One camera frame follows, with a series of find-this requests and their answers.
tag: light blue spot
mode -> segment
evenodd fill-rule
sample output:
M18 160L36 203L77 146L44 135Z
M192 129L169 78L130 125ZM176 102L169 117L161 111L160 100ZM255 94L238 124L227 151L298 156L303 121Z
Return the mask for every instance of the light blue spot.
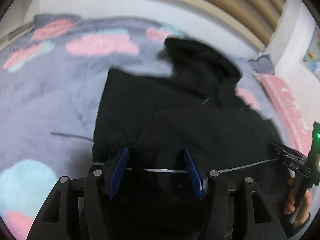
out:
M125 34L129 35L129 31L125 28L114 28L114 29L103 29L96 32L99 35L107 35L107 34Z
M184 38L185 37L185 34L180 31L179 29L171 26L171 25L163 25L161 28L160 28L161 31L165 31L165 32L169 32L171 33L174 37L177 37L177 38Z
M58 178L48 166L23 160L0 174L0 216L8 211L35 218Z
M317 68L318 68L318 64L317 64L317 63L312 63L312 64L310 64L310 69L311 69L313 72L315 72Z
M32 61L32 60L34 60L35 58L37 58L37 57L39 57L39 56L41 56L41 55L44 55L44 54L46 54L46 53L48 53L48 52L50 52L50 51L52 51L52 50L54 49L54 44L53 44L52 42L50 42L50 41L44 41L44 42L41 43L41 45L42 45L42 47L41 47L41 49L39 50L38 53L36 53L36 54L32 55L31 57L25 59L25 60L22 61L21 63L15 65L15 66L13 66L13 67L11 67L11 68L9 69L9 72L12 72L12 73L13 73L13 72L17 72L17 71L18 71L19 69L21 69L27 62Z
M93 17L88 16L88 15L80 15L80 17L81 17L82 20L91 20L91 19L94 19Z

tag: black clothing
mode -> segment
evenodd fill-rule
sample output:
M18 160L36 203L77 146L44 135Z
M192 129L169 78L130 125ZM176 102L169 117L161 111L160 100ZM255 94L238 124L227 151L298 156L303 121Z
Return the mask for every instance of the black clothing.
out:
M201 228L207 203L196 198L188 175L144 169L185 170L185 148L206 172L245 166L276 158L267 145L280 138L271 121L236 97L241 76L227 59L196 41L167 39L165 44L174 66L170 79L109 71L94 132L93 162L104 163L127 146L133 170L125 172L115 199L115 216L125 214L118 222L189 232L194 239L191 232ZM252 177L280 216L289 178L283 164L271 161L222 175L238 181ZM126 226L134 239L138 226Z

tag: pink cloud pattern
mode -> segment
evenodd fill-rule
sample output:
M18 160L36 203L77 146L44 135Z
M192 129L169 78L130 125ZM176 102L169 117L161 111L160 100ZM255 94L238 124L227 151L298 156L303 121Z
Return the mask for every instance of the pink cloud pattern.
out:
M164 40L170 35L172 35L172 33L155 27L149 27L146 29L146 37L152 41L164 42Z
M27 60L28 58L36 55L42 48L42 45L32 45L27 48L19 49L12 53L9 59L4 63L4 69L10 69L23 61Z
M31 229L33 219L15 211L9 211L5 214L5 221L11 233L17 240L26 240Z
M80 39L75 39L66 45L70 54L77 56L100 56L122 53L137 55L139 47L130 41L130 36L117 34L89 34Z
M236 95L240 97L252 110L261 110L260 104L257 99L250 93L249 90L236 87Z
M49 38L56 38L76 26L76 23L68 19L56 20L36 30L31 40L43 41Z

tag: wall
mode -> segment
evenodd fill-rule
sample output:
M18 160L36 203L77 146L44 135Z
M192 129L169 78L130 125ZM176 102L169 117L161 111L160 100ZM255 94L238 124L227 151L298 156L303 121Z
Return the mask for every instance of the wall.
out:
M273 34L272 40L263 54L270 54L274 65L277 65L287 48L300 12L301 0L286 0L279 25Z
M308 126L320 122L320 81L304 65L302 59L312 40L316 23L306 6L300 2L298 17L290 39L278 63L276 75L292 89Z
M24 0L23 5L23 24L32 22L35 14L40 12L41 0Z

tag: finger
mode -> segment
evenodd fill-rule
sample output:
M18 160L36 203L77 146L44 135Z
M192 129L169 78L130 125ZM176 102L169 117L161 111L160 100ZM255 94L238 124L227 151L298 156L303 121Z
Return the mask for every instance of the finger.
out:
M310 190L307 190L304 195L304 205L296 218L296 221L299 223L299 225L302 225L308 219L311 204L312 204L312 194Z
M291 205L294 205L294 203L296 202L296 197L294 195L293 189L290 189L289 194L288 194L288 202Z
M288 184L289 184L291 187L293 187L293 185L294 185L294 178L289 179L289 180L288 180Z
M287 202L284 207L284 213L287 215L290 215L292 212L294 212L294 210L295 210L294 205L291 205L289 202Z

